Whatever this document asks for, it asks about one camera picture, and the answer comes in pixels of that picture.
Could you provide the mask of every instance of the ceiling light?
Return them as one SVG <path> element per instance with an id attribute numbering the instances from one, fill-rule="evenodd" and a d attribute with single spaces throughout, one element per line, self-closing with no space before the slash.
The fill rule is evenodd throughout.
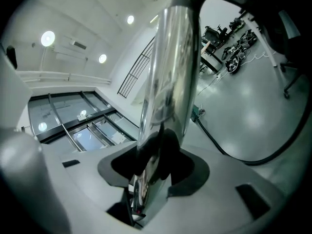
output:
<path id="1" fill-rule="evenodd" d="M 131 23 L 133 23 L 134 20 L 135 20 L 134 16 L 128 16 L 127 23 L 131 24 Z"/>
<path id="2" fill-rule="evenodd" d="M 100 55 L 98 61 L 99 63 L 104 63 L 106 61 L 106 55 Z"/>
<path id="3" fill-rule="evenodd" d="M 151 21 L 150 23 L 152 23 L 153 21 L 155 21 L 155 19 L 158 17 L 158 15 L 156 15 Z"/>
<path id="4" fill-rule="evenodd" d="M 44 32 L 41 37 L 41 44 L 44 47 L 50 46 L 55 40 L 55 35 L 52 31 Z"/>
<path id="5" fill-rule="evenodd" d="M 85 110 L 82 110 L 81 112 L 80 112 L 80 116 L 85 116 L 87 114 L 87 111 L 85 111 Z"/>
<path id="6" fill-rule="evenodd" d="M 47 124 L 45 122 L 42 122 L 38 126 L 39 131 L 43 132 L 47 129 Z"/>

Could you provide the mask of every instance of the black hose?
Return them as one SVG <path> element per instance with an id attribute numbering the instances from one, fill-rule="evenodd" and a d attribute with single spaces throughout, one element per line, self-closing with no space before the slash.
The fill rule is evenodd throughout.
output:
<path id="1" fill-rule="evenodd" d="M 312 85 L 310 84 L 310 88 L 309 88 L 309 95 L 308 95 L 308 101 L 307 104 L 305 106 L 305 109 L 303 111 L 302 117 L 295 129 L 295 131 L 293 132 L 293 134 L 290 136 L 290 138 L 279 148 L 277 149 L 273 154 L 271 154 L 270 156 L 264 158 L 264 159 L 260 159 L 257 161 L 246 161 L 246 160 L 241 160 L 238 158 L 235 158 L 231 155 L 229 155 L 227 152 L 225 152 L 222 147 L 220 147 L 220 145 L 218 144 L 218 142 L 210 135 L 210 133 L 207 131 L 207 129 L 203 126 L 203 124 L 200 122 L 197 114 L 195 113 L 194 109 L 193 109 L 193 114 L 195 115 L 195 119 L 197 120 L 197 122 L 199 123 L 200 127 L 202 128 L 202 130 L 205 132 L 205 134 L 209 137 L 209 139 L 213 142 L 213 144 L 215 145 L 215 147 L 223 154 L 226 156 L 230 156 L 232 158 L 235 158 L 239 161 L 242 161 L 244 164 L 249 165 L 249 166 L 259 166 L 259 165 L 263 165 L 265 163 L 268 163 L 269 161 L 275 159 L 276 157 L 278 157 L 280 154 L 282 154 L 284 151 L 287 150 L 287 148 L 290 147 L 290 145 L 297 139 L 298 135 L 300 134 L 301 130 L 303 129 L 304 125 L 306 124 L 310 112 L 311 112 L 311 100 L 312 100 Z"/>

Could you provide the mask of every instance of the glass window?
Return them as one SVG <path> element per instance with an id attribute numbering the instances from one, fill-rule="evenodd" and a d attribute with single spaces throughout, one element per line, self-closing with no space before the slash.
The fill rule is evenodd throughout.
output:
<path id="1" fill-rule="evenodd" d="M 88 128 L 74 134 L 74 141 L 79 142 L 86 151 L 98 150 L 107 147 Z"/>
<path id="2" fill-rule="evenodd" d="M 79 152 L 76 147 L 70 142 L 67 136 L 59 138 L 49 145 L 53 147 L 54 152 L 58 156 Z"/>
<path id="3" fill-rule="evenodd" d="M 48 99 L 37 99 L 28 103 L 28 111 L 34 134 L 48 131 L 59 124 Z"/>
<path id="4" fill-rule="evenodd" d="M 96 97 L 94 94 L 86 94 L 87 98 L 95 105 L 97 106 L 101 111 L 110 108 L 110 105 L 104 103 L 101 101 L 98 97 Z"/>
<path id="5" fill-rule="evenodd" d="M 138 127 L 128 121 L 125 117 L 117 113 L 112 113 L 108 115 L 108 118 L 133 138 L 138 139 Z"/>
<path id="6" fill-rule="evenodd" d="M 80 95 L 53 97 L 53 103 L 63 123 L 96 113 Z"/>
<path id="7" fill-rule="evenodd" d="M 95 125 L 98 127 L 98 129 L 102 133 L 104 133 L 116 145 L 129 141 L 126 136 L 118 132 L 111 124 L 109 124 L 104 119 L 95 123 Z"/>

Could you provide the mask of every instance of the chrome pipe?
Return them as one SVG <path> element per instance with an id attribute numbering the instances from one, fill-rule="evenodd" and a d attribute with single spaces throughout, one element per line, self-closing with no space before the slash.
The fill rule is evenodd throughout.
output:
<path id="1" fill-rule="evenodd" d="M 149 204 L 150 191 L 170 173 L 191 116 L 200 58 L 199 14 L 183 6 L 159 14 L 148 72 L 134 183 L 134 210 Z"/>

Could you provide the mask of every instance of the wheel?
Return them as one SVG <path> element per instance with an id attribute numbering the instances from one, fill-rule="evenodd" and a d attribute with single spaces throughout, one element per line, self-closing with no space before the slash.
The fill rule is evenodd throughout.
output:
<path id="1" fill-rule="evenodd" d="M 284 72 L 286 72 L 286 68 L 283 66 L 283 65 L 281 65 L 281 71 L 284 73 Z"/>
<path id="2" fill-rule="evenodd" d="M 286 99 L 289 99 L 289 94 L 288 94 L 287 92 L 284 92 L 284 97 L 285 97 Z"/>

